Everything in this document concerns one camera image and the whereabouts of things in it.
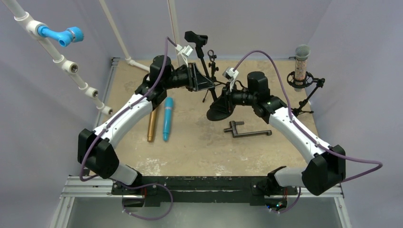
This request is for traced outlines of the black tripod microphone stand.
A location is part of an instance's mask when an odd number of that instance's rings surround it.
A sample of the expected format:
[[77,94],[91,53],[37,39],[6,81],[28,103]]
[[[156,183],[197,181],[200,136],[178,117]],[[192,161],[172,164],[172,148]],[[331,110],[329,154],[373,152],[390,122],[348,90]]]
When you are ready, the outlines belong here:
[[[207,54],[210,59],[210,63],[208,64],[208,67],[211,69],[211,81],[213,81],[214,83],[217,83],[214,86],[225,85],[223,82],[218,81],[217,78],[215,77],[215,72],[219,70],[219,68],[216,66],[216,63],[215,63],[215,59],[217,58],[217,55],[214,54],[214,51],[212,49],[210,49],[207,52]],[[202,100],[203,103],[206,101],[208,92],[211,93],[211,95],[213,97],[213,101],[217,100],[217,98],[218,98],[216,95],[216,92],[215,92],[215,88],[214,88],[213,90],[208,90],[206,92],[206,94]]]

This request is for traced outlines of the blue microphone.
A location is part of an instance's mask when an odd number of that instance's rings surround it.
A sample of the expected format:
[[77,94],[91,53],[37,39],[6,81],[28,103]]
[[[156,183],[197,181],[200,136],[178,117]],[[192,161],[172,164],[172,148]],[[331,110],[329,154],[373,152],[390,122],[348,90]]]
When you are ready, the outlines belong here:
[[174,101],[172,97],[168,97],[164,103],[164,122],[163,122],[163,140],[167,142],[171,132],[172,112]]

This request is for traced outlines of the black round-base microphone stand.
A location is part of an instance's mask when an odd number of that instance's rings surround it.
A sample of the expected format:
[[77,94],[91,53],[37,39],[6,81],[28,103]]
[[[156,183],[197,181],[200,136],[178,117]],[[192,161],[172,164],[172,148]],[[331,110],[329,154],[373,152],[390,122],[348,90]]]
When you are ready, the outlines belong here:
[[224,83],[217,80],[215,73],[219,70],[216,66],[216,54],[212,49],[207,52],[210,62],[205,63],[203,46],[208,42],[207,35],[199,35],[193,31],[186,31],[184,38],[187,42],[195,44],[195,51],[197,58],[201,61],[205,76],[208,80],[214,83],[212,88],[208,91],[211,93],[213,102],[206,113],[207,119],[210,121],[221,121],[232,115],[227,92],[229,90],[229,83]]

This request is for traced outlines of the gold microphone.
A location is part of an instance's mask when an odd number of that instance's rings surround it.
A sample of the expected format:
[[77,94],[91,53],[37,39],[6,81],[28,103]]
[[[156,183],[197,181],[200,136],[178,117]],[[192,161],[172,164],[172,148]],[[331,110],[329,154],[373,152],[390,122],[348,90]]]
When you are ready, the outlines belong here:
[[147,141],[152,143],[155,138],[155,125],[157,122],[158,110],[153,110],[149,115],[149,123],[148,123],[148,130],[147,130]]

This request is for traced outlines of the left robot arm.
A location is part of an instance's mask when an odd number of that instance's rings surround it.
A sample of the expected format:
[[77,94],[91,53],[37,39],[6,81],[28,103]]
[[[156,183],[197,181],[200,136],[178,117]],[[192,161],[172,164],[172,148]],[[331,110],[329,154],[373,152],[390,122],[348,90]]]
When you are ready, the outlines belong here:
[[169,57],[156,56],[128,102],[102,125],[79,133],[78,162],[103,179],[123,183],[129,194],[137,194],[142,187],[141,174],[120,162],[115,148],[135,124],[166,99],[168,89],[180,87],[196,92],[214,88],[215,84],[195,63],[174,68]]

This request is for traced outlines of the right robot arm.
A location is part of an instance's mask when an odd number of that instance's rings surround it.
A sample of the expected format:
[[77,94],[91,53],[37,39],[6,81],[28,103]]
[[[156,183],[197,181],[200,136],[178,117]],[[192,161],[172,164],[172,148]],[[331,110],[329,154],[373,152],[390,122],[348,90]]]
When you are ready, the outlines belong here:
[[340,145],[331,146],[305,127],[279,97],[271,95],[263,72],[247,75],[247,88],[238,90],[227,83],[207,111],[207,119],[221,121],[232,115],[238,105],[251,106],[255,115],[277,129],[300,152],[305,168],[279,167],[268,173],[265,191],[279,193],[285,187],[306,188],[318,196],[345,179],[345,155]]

